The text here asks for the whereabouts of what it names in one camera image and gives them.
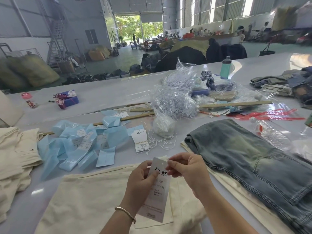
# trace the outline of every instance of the right hand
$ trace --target right hand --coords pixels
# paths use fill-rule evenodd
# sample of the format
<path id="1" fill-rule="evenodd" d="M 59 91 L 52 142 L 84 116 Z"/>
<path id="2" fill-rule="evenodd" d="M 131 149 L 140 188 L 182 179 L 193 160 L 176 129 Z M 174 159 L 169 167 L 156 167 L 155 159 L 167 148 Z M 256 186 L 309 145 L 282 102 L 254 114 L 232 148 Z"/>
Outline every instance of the right hand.
<path id="1" fill-rule="evenodd" d="M 173 177 L 183 176 L 198 199 L 214 187 L 207 166 L 200 155 L 178 153 L 168 159 L 166 170 L 168 175 Z"/>

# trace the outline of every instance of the cart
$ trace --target cart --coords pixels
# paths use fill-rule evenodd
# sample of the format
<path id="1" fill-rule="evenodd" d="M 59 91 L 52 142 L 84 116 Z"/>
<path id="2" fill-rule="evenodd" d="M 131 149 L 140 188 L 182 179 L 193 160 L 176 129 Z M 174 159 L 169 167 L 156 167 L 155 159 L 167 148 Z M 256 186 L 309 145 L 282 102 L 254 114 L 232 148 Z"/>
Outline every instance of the cart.
<path id="1" fill-rule="evenodd" d="M 138 49 L 138 45 L 136 44 L 136 42 L 130 42 L 130 46 L 131 46 L 131 49 Z"/>

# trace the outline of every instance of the gold bangle bracelet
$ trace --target gold bangle bracelet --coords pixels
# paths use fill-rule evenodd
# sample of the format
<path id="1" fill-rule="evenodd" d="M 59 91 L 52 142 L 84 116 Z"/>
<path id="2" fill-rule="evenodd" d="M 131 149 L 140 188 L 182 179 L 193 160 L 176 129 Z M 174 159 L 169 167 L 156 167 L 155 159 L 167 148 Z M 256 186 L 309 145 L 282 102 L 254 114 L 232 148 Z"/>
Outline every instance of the gold bangle bracelet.
<path id="1" fill-rule="evenodd" d="M 122 207 L 115 207 L 115 210 L 121 210 L 121 211 L 124 211 L 131 219 L 132 219 L 132 222 L 135 224 L 136 223 L 136 219 L 127 211 L 125 210 L 124 208 Z"/>

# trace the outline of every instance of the teal water bottle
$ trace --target teal water bottle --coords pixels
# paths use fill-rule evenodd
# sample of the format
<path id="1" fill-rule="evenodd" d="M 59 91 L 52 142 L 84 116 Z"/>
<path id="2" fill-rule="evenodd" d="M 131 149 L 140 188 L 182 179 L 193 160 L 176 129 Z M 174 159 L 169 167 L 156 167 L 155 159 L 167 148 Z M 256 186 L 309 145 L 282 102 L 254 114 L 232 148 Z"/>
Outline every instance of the teal water bottle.
<path id="1" fill-rule="evenodd" d="M 229 78 L 231 65 L 232 60 L 230 59 L 230 56 L 227 56 L 227 58 L 222 61 L 222 67 L 220 72 L 221 79 Z"/>

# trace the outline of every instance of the hand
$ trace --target hand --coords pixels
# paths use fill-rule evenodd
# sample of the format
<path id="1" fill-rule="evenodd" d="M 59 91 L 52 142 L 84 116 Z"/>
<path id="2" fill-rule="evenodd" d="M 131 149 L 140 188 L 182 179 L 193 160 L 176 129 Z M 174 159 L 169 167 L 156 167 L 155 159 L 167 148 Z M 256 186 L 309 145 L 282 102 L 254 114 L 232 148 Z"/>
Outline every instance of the hand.
<path id="1" fill-rule="evenodd" d="M 168 159 L 166 170 L 168 170 L 168 175 L 173 177 L 183 176 L 198 199 L 214 187 L 207 166 L 200 155 L 178 153 Z"/>
<path id="2" fill-rule="evenodd" d="M 126 192 L 120 207 L 127 210 L 133 217 L 144 204 L 151 187 L 159 174 L 159 171 L 155 170 L 149 177 L 147 177 L 149 173 L 148 166 L 151 164 L 152 161 L 150 160 L 144 161 L 138 165 L 129 176 Z"/>

